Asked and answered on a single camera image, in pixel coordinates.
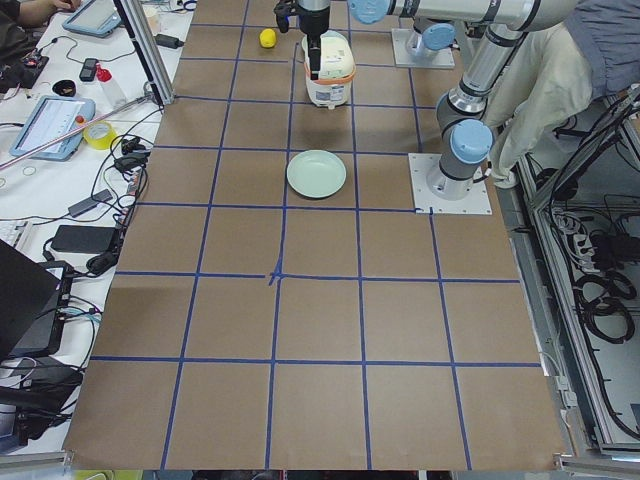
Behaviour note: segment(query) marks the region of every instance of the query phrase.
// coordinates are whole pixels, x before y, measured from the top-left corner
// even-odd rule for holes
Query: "white plate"
[[[324,150],[307,150],[291,159],[287,181],[300,195],[324,198],[336,193],[347,179],[342,160]]]

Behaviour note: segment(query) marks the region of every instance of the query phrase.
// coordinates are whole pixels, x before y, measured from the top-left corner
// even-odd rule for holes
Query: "yellow lemon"
[[[265,28],[260,32],[260,46],[262,48],[273,48],[276,46],[276,32],[273,28]]]

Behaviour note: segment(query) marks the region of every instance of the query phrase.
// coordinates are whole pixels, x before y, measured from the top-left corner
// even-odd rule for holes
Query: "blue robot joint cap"
[[[391,0],[349,0],[348,3],[353,18],[365,25],[379,22],[391,10]]]
[[[429,50],[439,51],[449,47],[456,38],[456,30],[450,23],[436,23],[422,34],[422,42]]]
[[[491,130],[480,120],[463,120],[451,133],[451,151],[467,165],[481,163],[491,150],[492,143]]]

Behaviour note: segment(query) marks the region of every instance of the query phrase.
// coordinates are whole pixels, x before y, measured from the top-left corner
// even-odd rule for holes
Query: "person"
[[[640,81],[640,1],[580,0],[564,22],[530,33],[496,82],[482,121],[503,125],[489,153],[500,188],[544,130]]]
[[[0,65],[11,65],[33,51],[37,39],[23,30],[42,26],[55,12],[74,11],[81,0],[0,0]]]

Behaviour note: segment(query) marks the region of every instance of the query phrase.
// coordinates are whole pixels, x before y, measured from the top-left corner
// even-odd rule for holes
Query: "red bottle cap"
[[[111,80],[111,72],[106,68],[102,68],[100,64],[96,64],[96,77],[99,82],[108,82]]]

